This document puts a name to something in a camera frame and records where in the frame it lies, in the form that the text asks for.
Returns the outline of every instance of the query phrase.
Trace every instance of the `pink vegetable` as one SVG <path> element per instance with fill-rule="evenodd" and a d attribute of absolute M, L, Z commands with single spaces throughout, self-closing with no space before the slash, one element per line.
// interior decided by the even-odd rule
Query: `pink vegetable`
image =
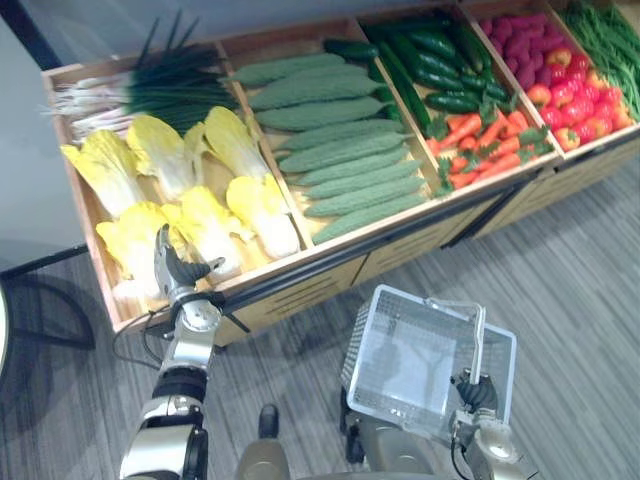
<path fill-rule="evenodd" d="M 531 61 L 533 62 L 533 68 L 538 70 L 544 65 L 544 55 L 542 55 L 542 52 L 532 52 Z"/>
<path fill-rule="evenodd" d="M 516 29 L 523 29 L 529 26 L 529 17 L 508 17 L 511 26 Z"/>
<path fill-rule="evenodd" d="M 491 43 L 493 43 L 493 46 L 496 47 L 496 51 L 500 54 L 500 56 L 502 56 L 503 55 L 502 44 L 498 41 L 496 37 L 491 37 L 490 40 L 491 40 Z"/>
<path fill-rule="evenodd" d="M 518 65 L 529 63 L 531 61 L 529 52 L 527 50 L 521 50 L 520 52 L 518 52 L 518 55 L 516 55 L 516 60 L 518 60 Z"/>
<path fill-rule="evenodd" d="M 554 48 L 559 47 L 562 42 L 564 42 L 564 37 L 562 37 L 561 35 L 557 37 L 545 36 L 532 38 L 530 41 L 530 47 L 531 50 L 548 52 L 549 50 L 553 50 Z"/>
<path fill-rule="evenodd" d="M 496 18 L 493 21 L 493 31 L 504 31 L 507 37 L 510 37 L 514 33 L 511 22 L 505 17 Z"/>
<path fill-rule="evenodd" d="M 544 13 L 536 13 L 527 17 L 531 25 L 545 25 L 547 23 L 547 16 Z"/>
<path fill-rule="evenodd" d="M 551 86 L 551 68 L 549 68 L 549 65 L 542 65 L 536 72 L 536 83 L 541 83 L 545 87 Z"/>
<path fill-rule="evenodd" d="M 487 36 L 491 35 L 491 31 L 493 30 L 493 25 L 491 25 L 491 20 L 485 18 L 484 20 L 480 20 L 480 28 Z"/>
<path fill-rule="evenodd" d="M 504 46 L 504 53 L 509 57 L 517 57 L 522 51 L 529 51 L 529 37 L 522 34 L 516 34 L 509 39 Z"/>
<path fill-rule="evenodd" d="M 515 75 L 519 67 L 518 60 L 516 60 L 514 57 L 509 57 L 505 62 L 507 64 L 507 67 L 509 67 L 509 70 L 511 70 L 511 73 Z"/>
<path fill-rule="evenodd" d="M 533 84 L 536 82 L 535 69 L 533 68 L 533 63 L 529 62 L 525 65 L 521 65 L 518 67 L 518 71 L 516 72 L 516 78 L 520 83 L 520 86 L 524 90 L 529 90 Z"/>

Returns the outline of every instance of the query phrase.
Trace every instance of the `carrot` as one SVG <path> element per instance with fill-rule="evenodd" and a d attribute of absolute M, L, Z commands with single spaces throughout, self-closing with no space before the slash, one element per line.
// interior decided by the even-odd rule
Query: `carrot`
<path fill-rule="evenodd" d="M 460 150 L 473 150 L 476 146 L 476 139 L 469 135 L 468 137 L 464 137 L 462 140 L 460 140 L 460 143 L 458 144 L 458 148 Z"/>
<path fill-rule="evenodd" d="M 434 138 L 428 138 L 426 141 L 427 147 L 429 147 L 429 150 L 431 150 L 431 153 L 433 153 L 434 156 L 438 156 L 440 155 L 440 144 L 438 143 L 438 141 Z"/>
<path fill-rule="evenodd" d="M 492 160 L 492 159 L 500 158 L 508 153 L 515 153 L 518 151 L 519 148 L 520 148 L 520 139 L 517 136 L 507 138 L 506 140 L 501 142 L 500 145 L 498 145 L 498 148 L 496 148 L 493 152 L 489 154 L 489 159 Z"/>
<path fill-rule="evenodd" d="M 449 175 L 449 182 L 451 182 L 451 186 L 454 190 L 458 190 L 474 182 L 477 177 L 478 174 L 476 172 L 456 173 L 454 175 Z"/>
<path fill-rule="evenodd" d="M 447 117 L 447 125 L 449 125 L 449 129 L 450 130 L 455 130 L 457 129 L 462 122 L 465 121 L 465 119 L 469 116 L 469 114 L 465 114 L 465 115 L 449 115 Z"/>
<path fill-rule="evenodd" d="M 464 157 L 454 157 L 451 160 L 451 173 L 460 173 L 467 165 L 469 165 L 469 160 Z"/>
<path fill-rule="evenodd" d="M 526 117 L 520 110 L 514 110 L 511 112 L 507 117 L 507 120 L 509 120 L 510 123 L 517 125 L 520 130 L 526 130 L 529 128 L 529 122 L 527 122 Z"/>
<path fill-rule="evenodd" d="M 511 170 L 518 165 L 520 165 L 520 157 L 516 153 L 508 153 L 507 155 L 500 157 L 491 168 L 482 172 L 473 181 L 480 182 L 499 173 Z"/>
<path fill-rule="evenodd" d="M 507 117 L 499 110 L 496 109 L 496 120 L 489 125 L 489 128 L 478 139 L 476 143 L 476 149 L 484 148 L 491 145 L 498 138 L 500 131 L 507 125 Z"/>
<path fill-rule="evenodd" d="M 470 114 L 457 129 L 453 130 L 447 137 L 440 142 L 440 148 L 447 148 L 455 145 L 464 137 L 475 135 L 482 128 L 482 117 L 477 113 Z"/>

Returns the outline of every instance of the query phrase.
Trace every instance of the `plastic vegetable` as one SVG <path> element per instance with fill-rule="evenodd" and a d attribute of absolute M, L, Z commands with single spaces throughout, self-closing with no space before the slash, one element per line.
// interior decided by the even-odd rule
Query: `plastic vegetable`
<path fill-rule="evenodd" d="M 280 204 L 279 192 L 275 196 L 273 188 L 254 177 L 237 177 L 229 182 L 227 205 L 258 234 L 271 258 L 283 258 L 300 249 L 298 235 Z"/>
<path fill-rule="evenodd" d="M 73 145 L 60 149 L 112 217 L 144 200 L 135 180 L 136 157 L 115 133 L 99 130 L 87 137 L 80 150 Z"/>
<path fill-rule="evenodd" d="M 236 175 L 226 195 L 231 211 L 258 234 L 271 258 L 297 252 L 298 235 L 282 194 L 247 126 L 231 110 L 215 107 L 205 120 L 205 137 L 214 156 Z"/>
<path fill-rule="evenodd" d="M 213 278 L 223 280 L 240 273 L 240 254 L 229 237 L 230 232 L 245 233 L 240 221 L 207 187 L 193 187 L 180 200 L 180 206 L 163 205 L 162 211 L 204 262 L 213 267 L 218 257 L 224 258 L 224 263 L 211 271 Z"/>
<path fill-rule="evenodd" d="M 156 234 L 166 223 L 169 223 L 168 219 L 159 205 L 153 202 L 140 202 L 128 208 L 117 221 L 96 225 L 96 232 L 104 240 L 107 251 L 120 264 L 124 276 L 133 278 L 133 282 L 130 282 L 133 290 L 122 286 L 116 295 L 159 296 L 153 255 Z M 180 255 L 184 252 L 184 241 L 174 229 L 169 231 L 169 235 L 171 244 Z"/>
<path fill-rule="evenodd" d="M 169 200 L 195 186 L 199 167 L 194 167 L 194 161 L 199 157 L 185 156 L 182 137 L 162 120 L 137 116 L 127 132 L 127 143 L 138 157 L 138 172 L 157 177 Z"/>

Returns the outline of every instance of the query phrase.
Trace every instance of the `gray carpet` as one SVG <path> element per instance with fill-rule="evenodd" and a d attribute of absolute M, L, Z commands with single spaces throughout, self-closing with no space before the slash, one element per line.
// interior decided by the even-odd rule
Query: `gray carpet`
<path fill-rule="evenodd" d="M 215 361 L 208 389 L 211 478 L 232 478 L 265 402 L 281 408 L 281 439 L 295 476 L 348 468 L 337 429 L 338 375 L 356 310 L 379 283 L 478 301 L 491 323 L 516 333 L 511 423 L 540 469 L 535 478 L 640 478 L 639 246 L 640 161 L 634 161 L 515 225 L 424 255 L 229 346 Z M 154 372 L 111 355 L 87 255 L 30 278 L 73 295 L 90 317 L 97 348 L 16 341 L 0 394 L 0 478 L 115 478 Z M 50 294 L 7 288 L 17 322 L 51 331 L 74 323 Z M 137 336 L 123 347 L 143 354 Z M 444 450 L 434 447 L 431 455 L 450 472 Z"/>

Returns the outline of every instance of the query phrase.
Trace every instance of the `black bar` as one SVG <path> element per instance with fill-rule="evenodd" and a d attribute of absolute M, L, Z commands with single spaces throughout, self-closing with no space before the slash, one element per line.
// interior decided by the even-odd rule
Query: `black bar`
<path fill-rule="evenodd" d="M 62 66 L 60 58 L 42 36 L 33 19 L 20 3 L 20 0 L 0 0 L 0 16 L 27 49 L 40 70 L 49 70 Z"/>
<path fill-rule="evenodd" d="M 3 280 L 15 278 L 39 268 L 46 267 L 47 265 L 51 265 L 52 263 L 60 262 L 62 260 L 66 260 L 67 258 L 75 257 L 76 255 L 81 255 L 87 252 L 88 248 L 86 245 L 78 245 L 77 247 L 68 248 L 66 250 L 62 250 L 61 252 L 38 258 L 23 265 L 18 265 L 17 267 L 13 267 L 9 270 L 5 270 L 4 272 L 0 272 L 0 278 Z"/>

